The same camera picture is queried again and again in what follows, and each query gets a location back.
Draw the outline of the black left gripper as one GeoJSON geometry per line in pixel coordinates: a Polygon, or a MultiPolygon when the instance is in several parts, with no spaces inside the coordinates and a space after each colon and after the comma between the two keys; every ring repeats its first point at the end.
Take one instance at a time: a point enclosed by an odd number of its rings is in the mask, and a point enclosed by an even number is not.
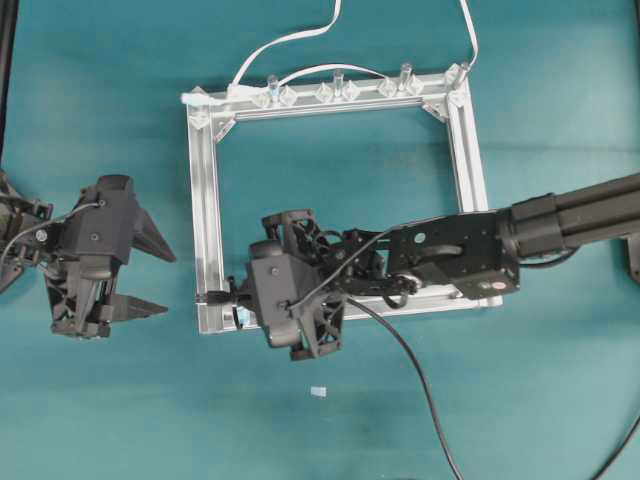
{"type": "MultiPolygon", "coordinates": [[[[76,205],[71,212],[55,218],[47,227],[50,237],[45,283],[52,314],[52,332],[77,339],[106,338],[115,322],[166,313],[168,308],[165,306],[116,293],[119,271],[129,261],[120,266],[115,277],[95,281],[81,278],[79,262],[67,260],[59,254],[63,225],[79,211],[76,205]]],[[[165,262],[176,261],[171,247],[136,196],[133,196],[131,246],[165,262]]]]}

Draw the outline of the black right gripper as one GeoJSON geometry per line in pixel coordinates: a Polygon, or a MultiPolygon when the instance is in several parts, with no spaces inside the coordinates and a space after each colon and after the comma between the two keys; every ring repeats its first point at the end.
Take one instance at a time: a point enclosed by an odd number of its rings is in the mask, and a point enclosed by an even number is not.
{"type": "MultiPolygon", "coordinates": [[[[309,209],[279,212],[264,217],[261,223],[266,234],[264,240],[279,241],[285,252],[314,267],[320,277],[320,284],[315,290],[328,294],[321,307],[320,321],[316,323],[319,342],[318,353],[312,355],[311,351],[307,349],[306,343],[297,347],[281,348],[290,350],[290,358],[293,361],[318,358],[339,350],[341,348],[344,296],[321,285],[325,275],[321,255],[328,249],[328,243],[320,238],[320,229],[316,224],[313,212],[309,209]]],[[[232,298],[234,303],[254,314],[257,325],[261,328],[252,305],[248,273],[241,286],[232,290],[232,298]]]]}

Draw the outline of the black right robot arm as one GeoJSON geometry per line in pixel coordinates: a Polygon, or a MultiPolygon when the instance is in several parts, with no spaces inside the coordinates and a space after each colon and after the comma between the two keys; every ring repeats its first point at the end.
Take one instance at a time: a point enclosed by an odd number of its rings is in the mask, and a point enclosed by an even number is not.
{"type": "Polygon", "coordinates": [[[305,360],[340,348],[351,297],[379,297],[400,309],[423,287],[450,285],[466,299],[489,298],[517,291],[523,268],[547,268],[583,245],[637,233],[639,179],[382,232],[324,230],[309,210],[262,224],[266,237],[250,247],[246,280],[207,300],[252,311],[270,346],[305,360]]]}

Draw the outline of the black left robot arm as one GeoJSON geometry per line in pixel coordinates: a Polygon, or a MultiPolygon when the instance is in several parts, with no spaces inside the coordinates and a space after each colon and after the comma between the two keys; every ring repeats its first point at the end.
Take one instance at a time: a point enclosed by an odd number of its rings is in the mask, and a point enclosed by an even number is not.
{"type": "Polygon", "coordinates": [[[28,268],[43,272],[56,335],[107,338],[114,323],[164,314],[167,307],[117,293],[120,269],[132,250],[166,262],[176,257],[126,175],[100,177],[74,208],[53,207],[1,182],[1,288],[28,268]]]}

